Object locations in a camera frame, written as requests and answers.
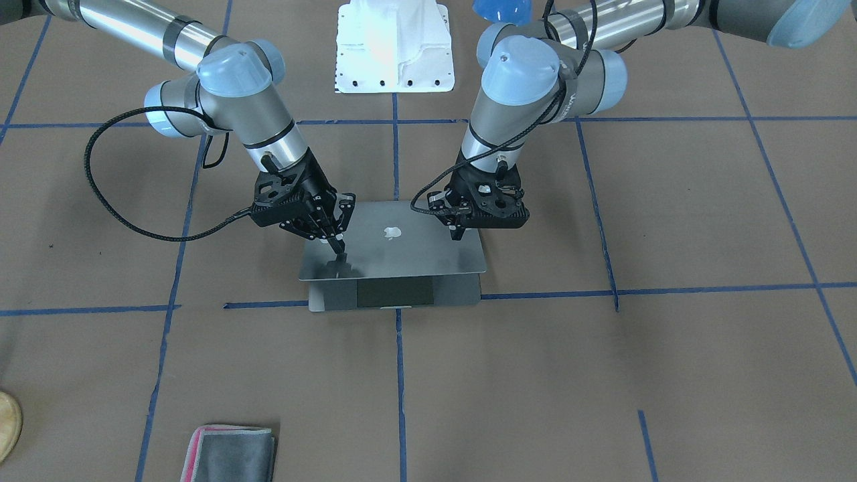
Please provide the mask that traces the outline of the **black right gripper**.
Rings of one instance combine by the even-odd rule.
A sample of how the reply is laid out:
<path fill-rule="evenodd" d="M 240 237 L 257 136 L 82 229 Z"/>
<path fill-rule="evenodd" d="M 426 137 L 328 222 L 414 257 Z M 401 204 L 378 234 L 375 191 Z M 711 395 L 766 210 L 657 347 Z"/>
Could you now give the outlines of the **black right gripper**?
<path fill-rule="evenodd" d="M 282 185 L 291 188 L 291 202 L 279 228 L 300 237 L 325 239 L 339 256 L 346 253 L 345 231 L 355 210 L 354 193 L 337 194 L 321 170 L 312 151 L 307 151 L 300 162 L 281 173 Z M 337 198 L 340 216 L 333 214 Z"/>

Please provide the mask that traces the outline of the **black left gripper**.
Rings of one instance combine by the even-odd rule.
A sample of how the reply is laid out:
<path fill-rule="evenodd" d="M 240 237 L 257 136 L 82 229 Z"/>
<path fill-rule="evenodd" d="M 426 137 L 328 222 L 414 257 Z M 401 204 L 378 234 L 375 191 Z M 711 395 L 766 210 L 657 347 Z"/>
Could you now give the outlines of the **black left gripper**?
<path fill-rule="evenodd" d="M 452 214 L 442 216 L 442 222 L 450 226 L 454 241 L 460 241 L 468 228 L 523 226 L 523 189 L 517 167 L 502 162 L 487 173 L 468 164 L 452 173 L 446 190 Z"/>

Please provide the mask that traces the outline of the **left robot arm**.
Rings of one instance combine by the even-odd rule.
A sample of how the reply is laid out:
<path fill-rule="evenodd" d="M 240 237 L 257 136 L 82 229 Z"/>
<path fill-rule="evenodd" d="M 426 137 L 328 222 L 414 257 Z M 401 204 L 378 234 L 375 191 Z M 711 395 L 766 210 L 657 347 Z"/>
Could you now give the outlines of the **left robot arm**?
<path fill-rule="evenodd" d="M 548 8 L 524 25 L 490 25 L 477 44 L 480 89 L 442 190 L 426 212 L 454 241 L 469 230 L 521 228 L 530 213 L 517 161 L 532 131 L 614 107 L 628 83 L 621 47 L 661 30 L 705 27 L 769 46 L 819 40 L 851 1 L 591 1 Z"/>

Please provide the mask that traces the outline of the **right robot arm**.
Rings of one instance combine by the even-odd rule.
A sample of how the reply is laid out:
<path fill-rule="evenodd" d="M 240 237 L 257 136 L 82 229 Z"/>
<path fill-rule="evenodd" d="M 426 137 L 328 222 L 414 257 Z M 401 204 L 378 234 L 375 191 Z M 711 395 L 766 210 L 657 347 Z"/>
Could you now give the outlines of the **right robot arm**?
<path fill-rule="evenodd" d="M 355 208 L 355 195 L 337 194 L 296 126 L 276 85 L 284 79 L 285 62 L 269 41 L 239 42 L 148 1 L 5 2 L 4 13 L 21 18 L 52 15 L 79 21 L 163 58 L 187 71 L 147 92 L 144 106 L 101 125 L 84 150 L 84 171 L 106 210 L 131 226 L 109 204 L 90 167 L 94 144 L 119 121 L 146 113 L 148 122 L 166 137 L 232 135 L 259 168 L 254 201 L 224 220 L 249 216 L 254 223 L 276 225 L 306 239 L 321 239 L 334 252 L 345 251 L 343 233 Z"/>

